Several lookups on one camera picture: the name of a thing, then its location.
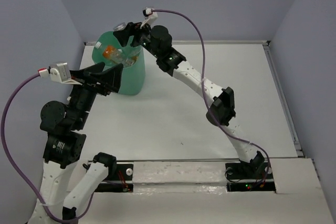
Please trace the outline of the clear jar silver lid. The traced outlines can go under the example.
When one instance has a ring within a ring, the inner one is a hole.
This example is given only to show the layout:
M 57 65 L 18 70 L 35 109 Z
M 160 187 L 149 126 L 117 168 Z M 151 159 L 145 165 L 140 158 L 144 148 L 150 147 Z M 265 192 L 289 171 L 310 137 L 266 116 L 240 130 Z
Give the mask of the clear jar silver lid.
M 113 29 L 113 35 L 127 58 L 137 57 L 142 52 L 142 47 L 133 42 L 134 36 L 140 29 L 141 24 L 141 22 L 120 23 Z

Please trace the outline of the tall orange label bottle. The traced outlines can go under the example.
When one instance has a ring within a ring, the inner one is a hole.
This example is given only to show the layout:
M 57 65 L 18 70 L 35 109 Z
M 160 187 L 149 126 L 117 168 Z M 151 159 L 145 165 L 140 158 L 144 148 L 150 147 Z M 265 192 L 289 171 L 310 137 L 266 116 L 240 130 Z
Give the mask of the tall orange label bottle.
M 130 67 L 135 63 L 135 59 L 127 57 L 121 50 L 112 45 L 105 45 L 98 41 L 95 44 L 95 48 L 103 59 L 112 65 L 122 63 L 124 67 Z

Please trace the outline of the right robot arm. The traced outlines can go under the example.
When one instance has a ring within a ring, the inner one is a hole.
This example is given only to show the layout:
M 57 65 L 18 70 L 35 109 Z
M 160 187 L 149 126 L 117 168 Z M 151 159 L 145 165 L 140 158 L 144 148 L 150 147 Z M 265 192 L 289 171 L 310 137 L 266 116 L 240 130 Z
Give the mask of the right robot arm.
M 186 58 L 172 46 L 172 36 L 166 27 L 142 25 L 141 23 L 123 24 L 115 29 L 114 36 L 122 47 L 142 46 L 156 58 L 156 64 L 163 71 L 181 81 L 205 102 L 208 121 L 219 127 L 234 147 L 239 161 L 239 173 L 246 178 L 265 180 L 269 165 L 265 163 L 267 154 L 256 144 L 245 140 L 244 133 L 236 120 L 234 91 L 222 88 L 198 72 Z

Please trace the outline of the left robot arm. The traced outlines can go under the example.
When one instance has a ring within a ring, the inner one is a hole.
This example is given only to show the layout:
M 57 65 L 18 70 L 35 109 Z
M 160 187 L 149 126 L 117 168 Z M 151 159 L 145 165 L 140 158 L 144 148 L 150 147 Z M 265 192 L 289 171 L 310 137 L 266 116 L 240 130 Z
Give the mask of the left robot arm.
M 80 70 L 69 70 L 67 63 L 61 62 L 39 71 L 42 78 L 69 84 L 72 89 L 66 103 L 47 102 L 40 112 L 40 129 L 47 133 L 47 142 L 43 178 L 29 223 L 78 223 L 85 213 L 83 206 L 88 204 L 97 186 L 115 176 L 116 158 L 98 153 L 88 174 L 67 193 L 86 140 L 86 135 L 79 131 L 85 126 L 96 96 L 119 91 L 122 71 L 122 64 L 105 69 L 103 62 Z

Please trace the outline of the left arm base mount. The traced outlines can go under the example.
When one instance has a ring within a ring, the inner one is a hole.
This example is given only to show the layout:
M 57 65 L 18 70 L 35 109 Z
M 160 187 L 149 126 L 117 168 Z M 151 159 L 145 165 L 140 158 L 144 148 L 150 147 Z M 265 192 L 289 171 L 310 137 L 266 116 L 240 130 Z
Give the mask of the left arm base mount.
M 134 164 L 121 162 L 117 164 L 115 173 L 103 180 L 95 189 L 95 193 L 132 193 Z

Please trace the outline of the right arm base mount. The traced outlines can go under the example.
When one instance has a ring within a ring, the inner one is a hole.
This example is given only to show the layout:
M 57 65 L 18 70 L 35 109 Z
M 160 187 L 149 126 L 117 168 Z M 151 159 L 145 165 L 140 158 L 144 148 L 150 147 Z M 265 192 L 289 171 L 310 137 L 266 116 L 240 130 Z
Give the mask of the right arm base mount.
M 227 180 L 226 189 L 228 192 L 254 192 L 272 191 L 276 192 L 271 167 L 263 163 L 261 169 L 256 173 L 243 170 L 242 163 L 225 164 L 224 176 Z

